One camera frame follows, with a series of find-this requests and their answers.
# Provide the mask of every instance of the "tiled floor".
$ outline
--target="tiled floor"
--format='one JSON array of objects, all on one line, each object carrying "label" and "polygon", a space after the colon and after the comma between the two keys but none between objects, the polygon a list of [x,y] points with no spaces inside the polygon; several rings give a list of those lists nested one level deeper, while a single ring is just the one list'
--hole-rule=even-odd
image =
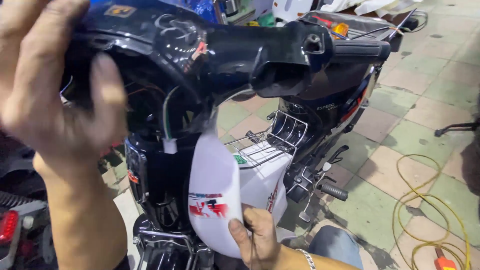
[{"label": "tiled floor", "polygon": [[[311,231],[307,231],[306,224],[299,223],[299,218],[290,220],[296,223],[292,225],[296,233],[309,235],[307,240],[326,224],[355,234],[363,243],[365,270],[407,270],[409,267],[395,245],[392,215],[397,200],[410,188],[398,174],[396,163],[403,155],[425,155],[435,160],[439,168],[420,156],[403,158],[398,168],[412,186],[432,178],[437,169],[442,172],[419,191],[442,199],[461,218],[472,245],[472,267],[480,269],[480,160],[470,144],[473,133],[450,132],[440,138],[433,135],[434,129],[470,121],[472,113],[478,111],[480,2],[424,0],[420,9],[429,12],[428,25],[419,32],[405,34],[400,52],[392,53],[384,65],[370,107],[354,130],[338,142],[339,146],[348,144],[350,150],[342,154],[344,159],[329,174],[338,180],[336,185],[350,192],[348,200],[342,202],[318,193],[320,208],[325,213],[317,219],[318,224],[312,224]],[[277,106],[277,98],[226,102],[220,108],[219,137],[226,143],[244,136],[248,130],[265,129],[269,124],[266,116]],[[113,192],[125,188],[124,181],[118,180],[125,176],[122,166],[121,163],[104,174]],[[447,242],[465,249],[466,238],[460,224],[446,206],[436,204],[450,221],[452,234]],[[400,218],[410,233],[429,240],[445,234],[445,221],[430,205],[419,198],[407,205]],[[300,208],[303,206],[295,205],[287,213],[296,215]],[[397,223],[395,231],[410,264],[411,251],[420,242],[403,232]],[[419,269],[434,269],[433,248],[421,249],[415,259]]]}]

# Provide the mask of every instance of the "chrome front basket rack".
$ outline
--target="chrome front basket rack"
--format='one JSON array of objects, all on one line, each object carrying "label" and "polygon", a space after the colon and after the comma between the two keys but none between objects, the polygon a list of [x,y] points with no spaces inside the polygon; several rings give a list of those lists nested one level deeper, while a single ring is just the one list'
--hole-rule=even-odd
[{"label": "chrome front basket rack", "polygon": [[290,166],[307,128],[306,122],[277,110],[266,130],[255,134],[249,132],[245,137],[228,142],[225,146],[246,161],[246,166],[240,166],[240,170],[255,168],[284,154],[291,155]]}]

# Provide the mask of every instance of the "blue cloth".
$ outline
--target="blue cloth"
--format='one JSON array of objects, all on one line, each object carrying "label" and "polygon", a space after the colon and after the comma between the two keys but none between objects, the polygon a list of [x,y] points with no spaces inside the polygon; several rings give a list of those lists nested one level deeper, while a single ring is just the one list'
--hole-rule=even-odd
[{"label": "blue cloth", "polygon": [[308,252],[336,259],[363,270],[360,249],[353,236],[330,225],[320,228],[310,243]]}]

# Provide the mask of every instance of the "scooter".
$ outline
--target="scooter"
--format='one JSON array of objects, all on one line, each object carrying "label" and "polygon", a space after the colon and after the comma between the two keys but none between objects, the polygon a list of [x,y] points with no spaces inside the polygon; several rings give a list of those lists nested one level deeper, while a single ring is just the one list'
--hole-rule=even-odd
[{"label": "scooter", "polygon": [[[349,39],[333,38],[323,20],[348,24]],[[326,154],[368,105],[383,62],[398,51],[397,32],[382,20],[320,11],[284,27],[246,27],[160,1],[92,5],[66,54],[63,95],[91,108],[92,58],[106,52],[119,66],[129,97],[128,175],[144,210],[133,228],[138,269],[210,270],[215,253],[240,258],[228,221],[242,221],[242,203],[277,224],[287,197],[310,200],[319,189],[346,200],[325,173],[348,146]],[[253,92],[281,98],[270,127],[224,145],[219,105]],[[279,241],[294,236],[277,228]]]}]

